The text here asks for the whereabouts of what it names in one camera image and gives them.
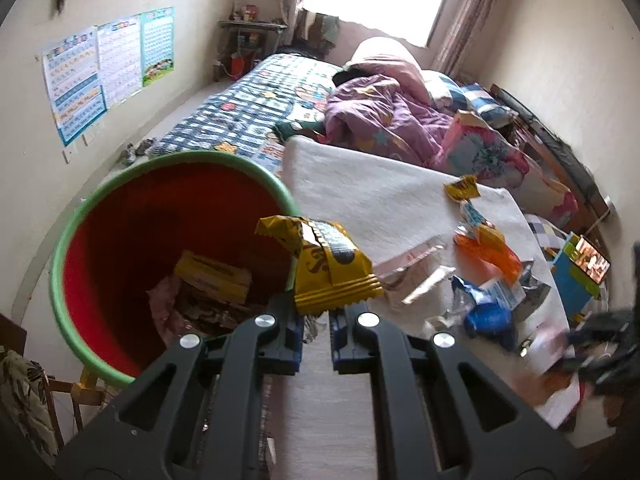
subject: wooden chair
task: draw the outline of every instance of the wooden chair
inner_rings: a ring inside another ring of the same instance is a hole
[[[0,314],[0,345],[23,356],[26,339],[27,333],[22,327]],[[100,406],[104,400],[104,390],[97,387],[97,380],[98,377],[90,373],[86,368],[82,370],[80,380],[76,383],[59,381],[54,376],[47,375],[46,373],[43,374],[42,384],[47,401],[47,411],[51,419],[58,450],[60,450],[65,443],[62,438],[62,432],[60,431],[60,423],[56,413],[53,393],[61,392],[71,396],[76,427],[78,431],[81,431],[82,428],[84,428],[84,423],[82,422],[80,404]]]

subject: white towel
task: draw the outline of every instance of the white towel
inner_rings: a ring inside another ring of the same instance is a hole
[[[382,262],[439,235],[450,242],[442,263],[458,268],[462,277],[482,283],[492,273],[456,252],[452,237],[460,214],[445,194],[443,184],[455,177],[395,160],[324,146],[295,136],[286,145],[282,178],[303,216],[340,222],[354,243]],[[548,283],[545,303],[526,322],[532,332],[546,321],[568,328],[558,290],[534,235],[513,198],[504,189],[480,186],[474,206],[504,233],[507,244],[522,260],[534,260],[534,275]],[[402,314],[377,302],[373,309],[396,322],[407,333],[419,335],[424,319],[446,310],[451,302],[448,283],[428,294]],[[508,383],[517,360],[497,345],[476,340],[472,349]],[[301,371],[278,382],[282,405],[272,420],[278,465],[275,479],[349,478],[374,480],[375,437],[369,378],[332,372],[328,336],[303,348]],[[553,426],[577,404],[577,384],[554,396],[541,408]]]

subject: wall poster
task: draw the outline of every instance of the wall poster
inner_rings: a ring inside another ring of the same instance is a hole
[[[108,109],[142,89],[139,15],[98,27],[98,58]]]
[[[97,43],[97,27],[89,27],[42,53],[47,94],[65,146],[107,111]]]
[[[174,7],[168,7],[140,14],[144,86],[174,69],[174,13]]]

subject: blue checkered bedsheet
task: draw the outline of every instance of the blue checkered bedsheet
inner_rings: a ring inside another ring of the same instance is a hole
[[[292,54],[270,56],[176,124],[155,145],[152,156],[221,150],[251,157],[273,135],[275,123],[323,120],[326,100],[335,88],[331,78],[338,70]]]

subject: slipper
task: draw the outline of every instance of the slipper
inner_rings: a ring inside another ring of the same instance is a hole
[[[120,160],[125,166],[130,166],[136,161],[136,153],[133,149],[133,144],[128,144],[127,147],[120,153]]]
[[[137,156],[145,155],[146,150],[151,148],[156,143],[156,140],[158,139],[155,137],[153,137],[152,139],[142,139],[140,141],[140,144],[136,148],[136,155]]]

